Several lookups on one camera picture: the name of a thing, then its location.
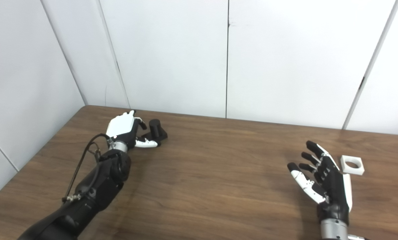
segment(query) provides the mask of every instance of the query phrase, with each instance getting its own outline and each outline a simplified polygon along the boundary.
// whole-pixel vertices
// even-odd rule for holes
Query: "prosthetic hand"
[[[307,141],[307,148],[317,157],[302,152],[301,156],[312,163],[289,163],[288,169],[303,191],[317,204],[321,236],[324,240],[360,240],[362,237],[348,235],[349,212],[352,208],[352,188],[349,174],[340,169],[331,155],[318,144]],[[313,173],[316,182],[300,169]]]
[[[113,201],[129,176],[130,158],[128,150],[134,147],[157,147],[168,137],[160,126],[160,121],[150,121],[150,132],[137,137],[138,126],[147,129],[135,111],[124,113],[110,121],[107,134],[98,134],[89,141],[79,165],[69,185],[62,206],[51,215],[28,228],[18,240],[76,240],[99,211],[103,211]],[[80,165],[96,144],[98,137],[107,139],[109,150],[101,155],[94,153],[97,166],[77,185],[75,193],[69,196],[71,186]]]

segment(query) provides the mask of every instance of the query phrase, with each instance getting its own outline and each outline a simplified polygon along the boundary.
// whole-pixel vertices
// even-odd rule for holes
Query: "silver wrist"
[[[322,239],[349,240],[347,224],[334,218],[321,221],[321,235]]]

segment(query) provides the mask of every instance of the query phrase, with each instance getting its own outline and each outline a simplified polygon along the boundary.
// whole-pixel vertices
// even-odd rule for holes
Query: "wooden table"
[[[0,239],[16,239],[60,206],[86,143],[124,111],[80,109],[22,168],[0,191]],[[349,232],[398,240],[398,135],[150,111],[136,115],[146,122],[159,118],[169,138],[159,148],[129,152],[127,184],[79,239],[320,239],[315,203],[286,168],[302,161],[300,153],[312,140],[334,158],[364,161],[364,176],[352,176]],[[94,164],[88,156],[77,180]]]

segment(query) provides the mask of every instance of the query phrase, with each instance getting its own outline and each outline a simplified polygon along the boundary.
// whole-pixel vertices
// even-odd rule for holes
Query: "circular hole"
[[[352,162],[346,162],[346,164],[347,164],[349,167],[352,167],[352,168],[359,168],[358,165],[356,165],[356,164],[354,164],[354,163],[352,163]]]

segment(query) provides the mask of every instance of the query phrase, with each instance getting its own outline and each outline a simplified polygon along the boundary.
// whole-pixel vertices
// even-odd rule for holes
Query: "cable connector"
[[[80,195],[80,194],[74,194],[74,195],[71,195],[71,196],[63,197],[61,200],[62,200],[63,202],[67,202],[67,201],[73,202],[73,201],[80,200],[81,198],[82,198],[82,195]]]

